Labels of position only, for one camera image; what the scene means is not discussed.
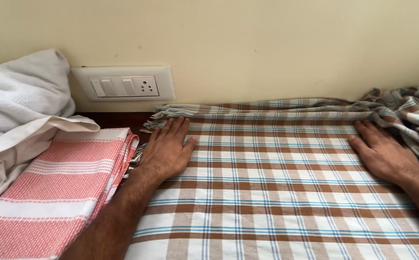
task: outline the wooden surface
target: wooden surface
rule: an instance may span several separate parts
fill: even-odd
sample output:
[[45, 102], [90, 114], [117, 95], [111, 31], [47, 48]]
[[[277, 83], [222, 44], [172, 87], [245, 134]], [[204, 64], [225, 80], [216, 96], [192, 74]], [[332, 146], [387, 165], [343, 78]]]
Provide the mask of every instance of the wooden surface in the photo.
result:
[[139, 136], [139, 145], [148, 142], [150, 134], [140, 132], [153, 112], [85, 112], [77, 113], [94, 120], [101, 128], [131, 128]]

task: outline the brown and white checkered cloth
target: brown and white checkered cloth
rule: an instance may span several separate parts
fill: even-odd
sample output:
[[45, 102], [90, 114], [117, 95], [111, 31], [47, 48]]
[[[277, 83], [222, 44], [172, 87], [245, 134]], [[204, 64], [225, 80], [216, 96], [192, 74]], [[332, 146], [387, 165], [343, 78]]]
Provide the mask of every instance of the brown and white checkered cloth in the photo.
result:
[[126, 259], [419, 259], [419, 211], [346, 141], [368, 118], [419, 157], [419, 88], [158, 110], [146, 127], [190, 117], [198, 145], [149, 202]]

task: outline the wall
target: wall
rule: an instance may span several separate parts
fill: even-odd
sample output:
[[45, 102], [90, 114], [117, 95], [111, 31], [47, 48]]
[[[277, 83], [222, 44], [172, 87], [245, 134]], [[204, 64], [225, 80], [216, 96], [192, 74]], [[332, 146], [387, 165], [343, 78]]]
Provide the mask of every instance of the wall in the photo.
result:
[[[172, 68], [175, 103], [358, 98], [419, 85], [419, 1], [0, 0], [0, 63], [58, 48], [74, 67]], [[153, 102], [78, 111], [151, 111]]]

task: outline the checkered towel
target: checkered towel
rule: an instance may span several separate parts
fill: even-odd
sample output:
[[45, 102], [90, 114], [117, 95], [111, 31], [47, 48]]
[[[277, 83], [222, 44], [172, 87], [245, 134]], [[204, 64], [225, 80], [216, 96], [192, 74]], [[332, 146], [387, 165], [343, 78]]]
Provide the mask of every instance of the checkered towel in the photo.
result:
[[0, 197], [0, 259], [55, 259], [111, 199], [138, 138], [58, 131]]
[[147, 127], [188, 116], [198, 144], [150, 200], [127, 259], [419, 259], [419, 211], [346, 141], [368, 118], [419, 156], [419, 88], [158, 110]]

